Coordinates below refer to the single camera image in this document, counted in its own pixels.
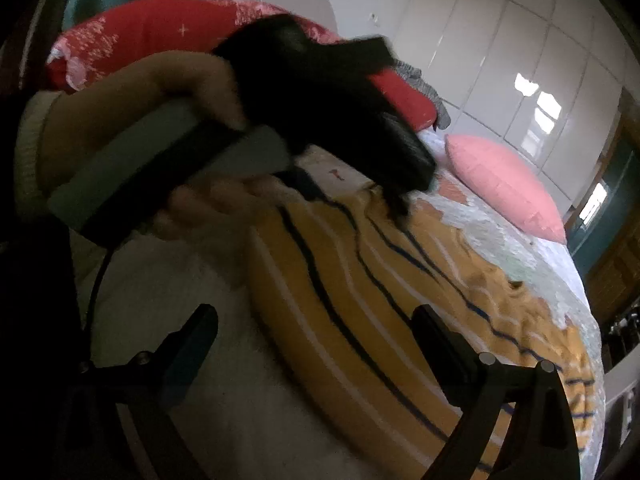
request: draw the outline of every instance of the black clamp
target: black clamp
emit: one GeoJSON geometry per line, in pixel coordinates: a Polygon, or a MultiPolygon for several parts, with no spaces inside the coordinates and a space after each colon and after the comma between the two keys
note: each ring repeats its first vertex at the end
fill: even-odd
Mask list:
{"type": "Polygon", "coordinates": [[[468,480],[505,403],[515,403],[489,480],[579,480],[580,459],[569,403],[556,366],[502,364],[476,354],[430,306],[415,309],[412,332],[447,400],[462,418],[423,480],[468,480]]]}
{"type": "Polygon", "coordinates": [[[125,365],[83,362],[66,395],[54,444],[55,480],[208,480],[166,410],[179,404],[218,334],[201,304],[155,352],[125,365]]]}

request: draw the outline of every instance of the yellow striped blanket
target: yellow striped blanket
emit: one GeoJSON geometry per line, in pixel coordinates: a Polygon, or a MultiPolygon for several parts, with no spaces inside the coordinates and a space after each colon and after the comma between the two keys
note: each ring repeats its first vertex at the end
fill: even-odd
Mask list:
{"type": "MultiPolygon", "coordinates": [[[[594,379],[577,329],[556,327],[545,301],[481,258],[435,209],[414,211],[399,229],[378,189],[293,203],[265,212],[249,254],[255,309],[298,381],[353,445],[398,478],[421,478],[461,415],[412,337],[420,304],[476,351],[509,364],[555,362],[578,447],[586,445],[594,379]]],[[[474,478],[490,471],[510,411],[504,406],[474,478]]]]}

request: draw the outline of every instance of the finger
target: finger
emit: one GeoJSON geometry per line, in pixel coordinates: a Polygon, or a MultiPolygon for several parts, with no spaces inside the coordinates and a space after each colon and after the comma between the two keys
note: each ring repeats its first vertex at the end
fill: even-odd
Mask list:
{"type": "Polygon", "coordinates": [[[215,209],[225,214],[248,210],[261,202],[247,191],[244,183],[226,178],[211,183],[209,198],[215,209]]]}
{"type": "Polygon", "coordinates": [[[243,131],[248,121],[242,111],[234,70],[220,57],[209,58],[208,62],[203,63],[203,77],[194,89],[194,97],[217,120],[243,131]]]}
{"type": "Polygon", "coordinates": [[[172,220],[183,228],[198,227],[220,217],[205,197],[188,186],[178,186],[171,192],[166,209],[172,220]]]}
{"type": "Polygon", "coordinates": [[[151,219],[151,232],[161,240],[177,240],[182,235],[182,229],[174,222],[165,210],[158,211],[151,219]]]}
{"type": "Polygon", "coordinates": [[[261,197],[271,204],[304,200],[299,192],[292,187],[286,186],[283,181],[273,175],[252,178],[245,182],[245,186],[249,193],[261,197]]]}

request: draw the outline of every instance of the metal screw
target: metal screw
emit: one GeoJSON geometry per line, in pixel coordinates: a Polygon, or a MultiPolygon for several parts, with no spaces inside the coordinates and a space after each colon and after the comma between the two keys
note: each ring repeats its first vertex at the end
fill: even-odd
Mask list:
{"type": "Polygon", "coordinates": [[[136,355],[136,362],[139,365],[148,365],[151,362],[151,352],[142,351],[136,355]]]}
{"type": "Polygon", "coordinates": [[[553,364],[551,361],[547,361],[546,359],[544,359],[543,361],[540,361],[540,366],[548,374],[552,374],[553,372],[556,371],[556,365],[553,364]]]}
{"type": "Polygon", "coordinates": [[[480,359],[480,362],[482,364],[485,364],[487,366],[491,366],[492,364],[495,363],[496,359],[495,359],[495,355],[489,353],[489,352],[481,352],[478,355],[478,358],[480,359]]]}

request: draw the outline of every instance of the knit cuff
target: knit cuff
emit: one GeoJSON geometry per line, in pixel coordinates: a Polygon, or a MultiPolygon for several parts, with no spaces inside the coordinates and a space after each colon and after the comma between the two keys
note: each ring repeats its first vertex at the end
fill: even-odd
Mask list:
{"type": "Polygon", "coordinates": [[[47,213],[47,201],[38,187],[36,164],[40,134],[47,121],[49,109],[62,92],[38,92],[27,103],[15,142],[14,194],[15,209],[24,221],[47,213]]]}

